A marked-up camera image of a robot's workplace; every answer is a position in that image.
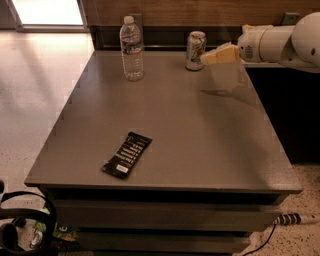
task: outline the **terrazzo floor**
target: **terrazzo floor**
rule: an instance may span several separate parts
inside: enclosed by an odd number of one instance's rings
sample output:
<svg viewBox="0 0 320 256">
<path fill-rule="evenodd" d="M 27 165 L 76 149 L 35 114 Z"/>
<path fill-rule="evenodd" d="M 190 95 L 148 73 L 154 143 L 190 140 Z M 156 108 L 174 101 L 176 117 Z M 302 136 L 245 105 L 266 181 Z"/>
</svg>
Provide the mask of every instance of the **terrazzo floor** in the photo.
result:
<svg viewBox="0 0 320 256">
<path fill-rule="evenodd" d="M 93 53 L 89 34 L 23 34 L 0 31 L 0 179 L 5 191 L 28 190 L 24 180 Z M 320 214 L 320 163 L 294 164 L 304 188 L 282 204 L 283 213 Z M 40 209 L 35 198 L 19 198 L 6 207 Z M 271 227 L 250 236 L 252 244 L 266 241 Z M 28 225 L 21 230 L 28 245 Z M 93 255 L 92 252 L 68 255 Z M 252 255 L 320 255 L 320 224 L 277 226 L 269 243 Z"/>
</svg>

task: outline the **gray table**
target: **gray table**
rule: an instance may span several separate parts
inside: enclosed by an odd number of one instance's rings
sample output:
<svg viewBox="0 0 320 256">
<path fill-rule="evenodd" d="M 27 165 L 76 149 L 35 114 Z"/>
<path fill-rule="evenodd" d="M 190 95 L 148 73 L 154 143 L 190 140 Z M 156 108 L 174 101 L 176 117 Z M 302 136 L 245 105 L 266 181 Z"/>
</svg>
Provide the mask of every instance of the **gray table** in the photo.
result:
<svg viewBox="0 0 320 256">
<path fill-rule="evenodd" d="M 118 52 L 91 57 L 26 179 L 83 246 L 241 251 L 301 192 L 241 62 L 184 64 L 184 53 L 146 52 L 145 77 L 128 82 Z M 153 141 L 122 180 L 100 168 L 129 131 Z"/>
</svg>

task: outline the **water bottle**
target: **water bottle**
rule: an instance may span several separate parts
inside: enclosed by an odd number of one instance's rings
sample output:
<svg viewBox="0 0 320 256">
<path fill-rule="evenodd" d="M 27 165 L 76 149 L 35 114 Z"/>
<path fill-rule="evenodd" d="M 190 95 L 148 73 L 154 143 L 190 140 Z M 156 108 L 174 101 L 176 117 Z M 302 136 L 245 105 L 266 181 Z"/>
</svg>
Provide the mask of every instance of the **water bottle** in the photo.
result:
<svg viewBox="0 0 320 256">
<path fill-rule="evenodd" d="M 143 44 L 139 27 L 132 16 L 124 17 L 120 42 L 124 75 L 129 81 L 138 81 L 143 77 Z"/>
</svg>

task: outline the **power cord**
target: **power cord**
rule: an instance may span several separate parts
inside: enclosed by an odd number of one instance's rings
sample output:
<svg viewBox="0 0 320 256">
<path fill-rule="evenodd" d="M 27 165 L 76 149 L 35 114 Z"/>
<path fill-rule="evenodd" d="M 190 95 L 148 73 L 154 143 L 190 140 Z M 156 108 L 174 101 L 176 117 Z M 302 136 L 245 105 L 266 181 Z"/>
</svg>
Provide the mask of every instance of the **power cord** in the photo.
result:
<svg viewBox="0 0 320 256">
<path fill-rule="evenodd" d="M 258 247 L 257 249 L 255 249 L 255 250 L 253 250 L 253 251 L 250 251 L 250 252 L 247 252 L 247 253 L 243 254 L 242 256 L 246 256 L 246 255 L 249 255 L 249 254 L 252 254 L 252 253 L 254 253 L 254 252 L 257 252 L 257 251 L 261 250 L 261 249 L 269 242 L 270 238 L 271 238 L 272 235 L 273 235 L 274 230 L 276 229 L 276 226 L 277 226 L 277 224 L 273 224 L 273 228 L 272 228 L 272 230 L 271 230 L 271 233 L 270 233 L 267 241 L 265 241 L 263 245 L 261 245 L 260 247 Z"/>
</svg>

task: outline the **soda can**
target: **soda can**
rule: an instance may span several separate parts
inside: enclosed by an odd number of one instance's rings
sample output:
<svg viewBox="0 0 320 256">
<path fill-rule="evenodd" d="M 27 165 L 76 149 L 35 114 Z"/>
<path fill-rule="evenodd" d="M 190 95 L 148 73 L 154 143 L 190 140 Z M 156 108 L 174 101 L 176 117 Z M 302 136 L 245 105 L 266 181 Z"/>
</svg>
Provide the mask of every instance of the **soda can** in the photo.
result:
<svg viewBox="0 0 320 256">
<path fill-rule="evenodd" d="M 193 31 L 188 37 L 186 69 L 197 71 L 202 69 L 200 56 L 205 52 L 207 44 L 206 34 L 202 31 Z"/>
</svg>

